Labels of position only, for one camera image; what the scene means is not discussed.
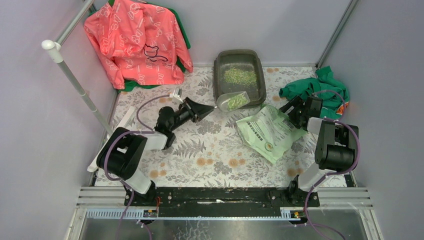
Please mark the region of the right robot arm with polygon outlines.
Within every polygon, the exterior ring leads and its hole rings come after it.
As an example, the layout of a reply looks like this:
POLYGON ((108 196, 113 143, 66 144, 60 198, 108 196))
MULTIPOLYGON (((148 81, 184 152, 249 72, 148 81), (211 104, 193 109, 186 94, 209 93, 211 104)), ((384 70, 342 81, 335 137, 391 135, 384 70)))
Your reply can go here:
POLYGON ((322 109, 323 100, 316 96, 296 96, 279 109, 294 127, 318 137, 314 163, 290 182, 286 193, 293 206, 301 205, 307 199, 306 192, 316 190, 328 177, 344 175, 359 162, 359 128, 337 119, 321 118, 322 109))

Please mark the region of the green cat litter bag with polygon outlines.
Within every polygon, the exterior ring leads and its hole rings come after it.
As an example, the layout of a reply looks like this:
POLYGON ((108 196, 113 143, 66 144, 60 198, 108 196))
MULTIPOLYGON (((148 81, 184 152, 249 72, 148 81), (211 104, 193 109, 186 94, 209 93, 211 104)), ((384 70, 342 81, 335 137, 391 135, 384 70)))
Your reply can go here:
POLYGON ((306 134, 290 122, 288 115, 269 104, 262 104, 255 115, 236 121, 236 129, 243 144, 272 164, 306 134))

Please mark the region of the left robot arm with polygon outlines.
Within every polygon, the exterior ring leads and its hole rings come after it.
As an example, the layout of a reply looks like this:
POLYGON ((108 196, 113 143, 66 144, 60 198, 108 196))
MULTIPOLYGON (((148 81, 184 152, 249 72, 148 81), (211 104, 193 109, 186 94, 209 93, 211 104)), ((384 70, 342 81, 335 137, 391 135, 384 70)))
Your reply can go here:
POLYGON ((104 171, 111 181, 121 182, 136 194, 136 199, 144 206, 155 200, 155 184, 141 170, 139 164, 145 151, 166 150, 175 141, 176 130, 188 121, 197 123, 215 110, 215 106, 205 105, 185 98, 174 110, 170 106, 158 111, 156 126, 151 132, 128 130, 117 127, 99 151, 93 164, 104 171))

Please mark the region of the metal litter scoop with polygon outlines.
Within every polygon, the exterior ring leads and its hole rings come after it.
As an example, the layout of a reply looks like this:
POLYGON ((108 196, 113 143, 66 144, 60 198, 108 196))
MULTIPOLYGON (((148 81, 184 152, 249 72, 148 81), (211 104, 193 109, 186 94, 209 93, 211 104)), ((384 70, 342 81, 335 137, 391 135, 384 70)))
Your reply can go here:
POLYGON ((216 107, 222 112, 232 112, 251 102, 246 91, 224 93, 216 100, 216 107))

